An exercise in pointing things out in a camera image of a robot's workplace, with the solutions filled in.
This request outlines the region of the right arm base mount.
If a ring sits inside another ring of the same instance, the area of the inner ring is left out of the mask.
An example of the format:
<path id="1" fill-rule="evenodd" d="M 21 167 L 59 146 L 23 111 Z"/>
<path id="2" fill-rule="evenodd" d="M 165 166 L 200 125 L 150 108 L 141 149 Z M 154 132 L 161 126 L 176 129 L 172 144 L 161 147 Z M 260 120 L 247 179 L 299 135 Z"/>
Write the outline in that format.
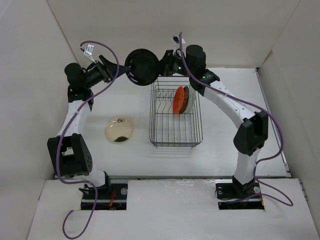
<path id="1" fill-rule="evenodd" d="M 219 210 L 264 210 L 261 188 L 254 183 L 245 191 L 238 190 L 231 179 L 215 181 L 214 195 Z"/>

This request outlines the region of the orange round plate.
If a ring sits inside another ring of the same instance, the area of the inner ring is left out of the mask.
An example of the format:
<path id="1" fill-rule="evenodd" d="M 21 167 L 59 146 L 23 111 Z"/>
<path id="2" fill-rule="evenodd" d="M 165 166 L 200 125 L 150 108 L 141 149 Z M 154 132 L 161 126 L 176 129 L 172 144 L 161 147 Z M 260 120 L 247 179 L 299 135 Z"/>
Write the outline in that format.
<path id="1" fill-rule="evenodd" d="M 186 103 L 186 90 L 183 86 L 179 86 L 174 94 L 172 111 L 174 114 L 180 114 Z"/>

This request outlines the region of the cream plate with flower pattern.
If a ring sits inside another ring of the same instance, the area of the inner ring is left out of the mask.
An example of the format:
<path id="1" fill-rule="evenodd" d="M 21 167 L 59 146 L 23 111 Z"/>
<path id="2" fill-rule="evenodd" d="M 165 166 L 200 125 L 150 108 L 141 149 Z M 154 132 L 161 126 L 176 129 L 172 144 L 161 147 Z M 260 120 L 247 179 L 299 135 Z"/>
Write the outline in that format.
<path id="1" fill-rule="evenodd" d="M 129 141 L 135 133 L 135 124 L 131 117 L 113 117 L 105 126 L 104 134 L 113 144 L 123 144 Z"/>

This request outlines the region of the blue patterned ceramic plate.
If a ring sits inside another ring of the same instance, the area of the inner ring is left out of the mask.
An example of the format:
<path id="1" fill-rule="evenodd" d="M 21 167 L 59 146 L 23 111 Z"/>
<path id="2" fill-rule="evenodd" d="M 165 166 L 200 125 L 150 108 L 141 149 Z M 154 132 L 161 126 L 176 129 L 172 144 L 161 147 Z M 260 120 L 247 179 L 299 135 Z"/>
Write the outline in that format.
<path id="1" fill-rule="evenodd" d="M 184 101 L 181 110 L 179 111 L 180 114 L 186 114 L 190 112 L 190 106 L 191 106 L 191 94 L 190 89 L 188 86 L 185 86 L 184 88 Z"/>

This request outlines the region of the black round plate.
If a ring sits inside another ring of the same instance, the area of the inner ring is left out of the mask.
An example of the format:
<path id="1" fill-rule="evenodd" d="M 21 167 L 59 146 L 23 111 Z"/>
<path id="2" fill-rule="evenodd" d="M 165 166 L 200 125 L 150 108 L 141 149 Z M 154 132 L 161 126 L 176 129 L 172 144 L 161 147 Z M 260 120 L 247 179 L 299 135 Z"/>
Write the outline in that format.
<path id="1" fill-rule="evenodd" d="M 139 48 L 132 51 L 125 59 L 124 65 L 129 68 L 128 79 L 137 86 L 148 86 L 158 78 L 159 59 L 148 49 Z"/>

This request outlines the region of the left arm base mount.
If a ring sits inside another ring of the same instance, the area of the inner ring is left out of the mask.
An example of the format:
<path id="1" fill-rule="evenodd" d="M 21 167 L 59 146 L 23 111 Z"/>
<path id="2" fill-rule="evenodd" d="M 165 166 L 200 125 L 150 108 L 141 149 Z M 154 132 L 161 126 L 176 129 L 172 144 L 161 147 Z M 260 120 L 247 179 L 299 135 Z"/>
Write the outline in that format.
<path id="1" fill-rule="evenodd" d="M 111 188 L 98 187 L 95 210 L 122 211 L 127 209 L 128 182 L 124 180 L 112 180 Z M 87 184 L 78 189 L 82 193 L 80 203 L 81 210 L 91 210 L 94 205 L 95 191 Z"/>

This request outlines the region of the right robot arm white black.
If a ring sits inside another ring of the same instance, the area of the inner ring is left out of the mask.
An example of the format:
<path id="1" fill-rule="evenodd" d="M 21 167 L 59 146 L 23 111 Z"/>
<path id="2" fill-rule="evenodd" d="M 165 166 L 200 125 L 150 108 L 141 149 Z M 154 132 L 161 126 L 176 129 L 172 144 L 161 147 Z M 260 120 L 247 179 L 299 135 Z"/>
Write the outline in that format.
<path id="1" fill-rule="evenodd" d="M 186 111 L 192 102 L 192 92 L 214 103 L 234 123 L 237 132 L 233 144 L 238 151 L 237 166 L 232 176 L 231 191 L 243 197 L 255 184 L 255 164 L 261 148 L 268 139 L 269 116 L 265 111 L 252 111 L 236 98 L 220 78 L 206 67 L 206 53 L 199 45 L 167 50 L 156 65 L 163 77 L 179 74 L 188 77 L 190 87 L 179 87 L 173 100 L 175 114 Z"/>

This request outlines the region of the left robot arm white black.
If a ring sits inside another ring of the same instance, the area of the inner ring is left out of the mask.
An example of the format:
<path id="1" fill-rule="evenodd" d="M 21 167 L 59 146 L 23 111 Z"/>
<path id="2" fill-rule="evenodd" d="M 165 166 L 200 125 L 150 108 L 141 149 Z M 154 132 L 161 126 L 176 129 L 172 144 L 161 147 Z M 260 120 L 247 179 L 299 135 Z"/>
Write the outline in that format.
<path id="1" fill-rule="evenodd" d="M 82 133 L 93 109 L 92 87 L 100 82 L 109 84 L 129 70 L 129 67 L 112 63 L 103 55 L 87 68 L 75 62 L 68 64 L 64 69 L 68 81 L 68 111 L 59 133 L 47 141 L 57 177 L 63 183 L 67 179 L 76 179 L 87 185 L 92 184 L 94 192 L 102 199 L 111 195 L 111 180 L 106 172 L 94 166 Z"/>

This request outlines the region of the clear glass plate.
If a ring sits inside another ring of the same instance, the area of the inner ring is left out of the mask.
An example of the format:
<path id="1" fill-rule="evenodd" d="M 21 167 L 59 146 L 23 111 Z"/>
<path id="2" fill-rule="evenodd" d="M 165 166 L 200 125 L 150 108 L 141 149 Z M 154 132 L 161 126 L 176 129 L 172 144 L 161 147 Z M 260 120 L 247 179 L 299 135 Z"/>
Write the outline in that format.
<path id="1" fill-rule="evenodd" d="M 190 113 L 194 107 L 196 101 L 196 91 L 190 87 L 189 88 L 189 95 L 188 95 L 188 103 L 185 109 L 185 113 Z"/>

